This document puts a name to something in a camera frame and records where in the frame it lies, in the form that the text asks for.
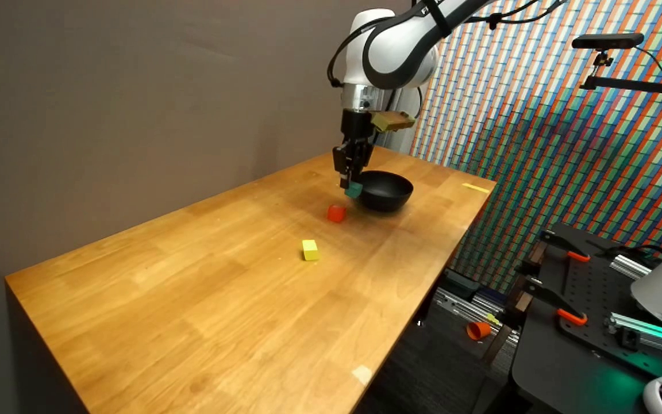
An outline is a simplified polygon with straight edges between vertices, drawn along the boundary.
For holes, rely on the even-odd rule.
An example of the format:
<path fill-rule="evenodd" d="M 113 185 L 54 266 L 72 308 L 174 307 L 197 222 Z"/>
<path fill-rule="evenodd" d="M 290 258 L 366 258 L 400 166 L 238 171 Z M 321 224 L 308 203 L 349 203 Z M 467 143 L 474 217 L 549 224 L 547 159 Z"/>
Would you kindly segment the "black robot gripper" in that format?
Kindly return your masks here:
<path fill-rule="evenodd" d="M 334 166 L 339 171 L 339 190 L 349 190 L 349 171 L 351 182 L 359 182 L 372 155 L 372 116 L 345 111 L 339 133 L 343 143 L 334 148 Z"/>

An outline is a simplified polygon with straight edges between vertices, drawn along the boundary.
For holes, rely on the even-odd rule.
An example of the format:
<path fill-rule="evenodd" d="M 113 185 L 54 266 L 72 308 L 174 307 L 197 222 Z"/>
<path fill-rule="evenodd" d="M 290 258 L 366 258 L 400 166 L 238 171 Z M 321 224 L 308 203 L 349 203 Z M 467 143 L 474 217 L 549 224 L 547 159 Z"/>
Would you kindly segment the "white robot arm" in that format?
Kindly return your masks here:
<path fill-rule="evenodd" d="M 418 88 L 434 67 L 434 46 L 468 22 L 487 0 L 421 0 L 404 14 L 362 10 L 326 65 L 326 80 L 339 91 L 343 143 L 334 168 L 346 193 L 372 155 L 372 114 L 387 93 Z"/>

